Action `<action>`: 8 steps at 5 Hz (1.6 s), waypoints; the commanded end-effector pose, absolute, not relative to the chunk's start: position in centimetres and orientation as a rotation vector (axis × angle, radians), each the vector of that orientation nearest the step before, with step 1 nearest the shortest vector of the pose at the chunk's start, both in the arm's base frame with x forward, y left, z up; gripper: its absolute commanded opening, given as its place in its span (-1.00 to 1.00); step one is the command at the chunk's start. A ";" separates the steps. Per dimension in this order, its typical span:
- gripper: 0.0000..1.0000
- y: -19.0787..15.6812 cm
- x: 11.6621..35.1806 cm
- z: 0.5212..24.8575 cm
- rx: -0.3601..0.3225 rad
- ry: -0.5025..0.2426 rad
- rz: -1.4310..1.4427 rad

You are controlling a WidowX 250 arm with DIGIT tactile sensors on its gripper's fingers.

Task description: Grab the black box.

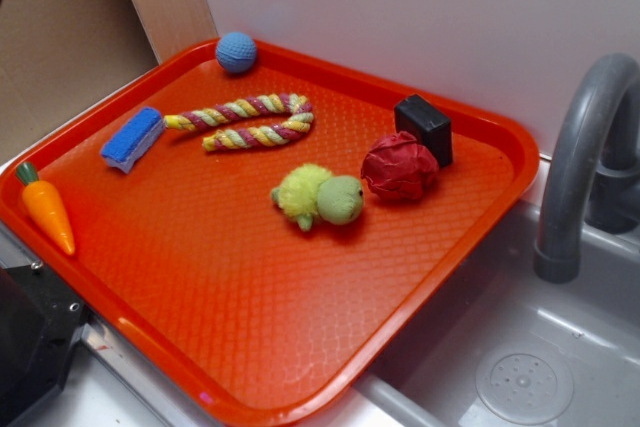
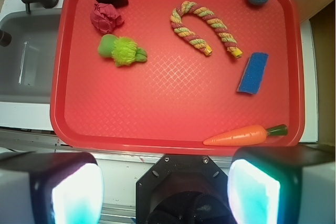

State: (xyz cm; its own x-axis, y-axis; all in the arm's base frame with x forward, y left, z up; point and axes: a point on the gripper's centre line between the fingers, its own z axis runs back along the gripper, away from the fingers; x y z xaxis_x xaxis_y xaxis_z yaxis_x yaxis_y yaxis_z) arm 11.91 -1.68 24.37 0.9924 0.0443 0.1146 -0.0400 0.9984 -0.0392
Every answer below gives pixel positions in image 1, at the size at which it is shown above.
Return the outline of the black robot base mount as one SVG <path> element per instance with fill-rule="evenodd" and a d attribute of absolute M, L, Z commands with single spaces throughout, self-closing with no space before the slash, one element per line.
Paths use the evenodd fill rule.
<path fill-rule="evenodd" d="M 1 424 L 15 426 L 63 392 L 88 318 L 49 266 L 1 270 Z"/>

